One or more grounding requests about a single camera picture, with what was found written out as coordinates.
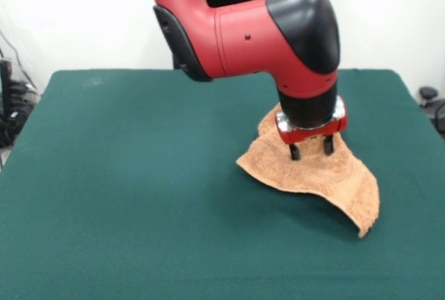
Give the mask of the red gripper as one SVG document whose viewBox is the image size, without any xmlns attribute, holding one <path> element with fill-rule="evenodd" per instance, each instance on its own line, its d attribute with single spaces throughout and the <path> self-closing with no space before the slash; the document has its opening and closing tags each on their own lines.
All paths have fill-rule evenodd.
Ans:
<svg viewBox="0 0 445 300">
<path fill-rule="evenodd" d="M 275 124 L 278 134 L 285 144 L 289 145 L 289 151 L 292 160 L 301 160 L 299 147 L 294 143 L 299 143 L 313 136 L 326 135 L 323 147 L 326 156 L 330 156 L 334 152 L 333 134 L 342 132 L 348 124 L 348 112 L 346 104 L 342 97 L 336 99 L 334 113 L 332 119 L 324 126 L 311 129 L 303 129 L 295 127 L 282 110 L 275 113 Z"/>
</svg>

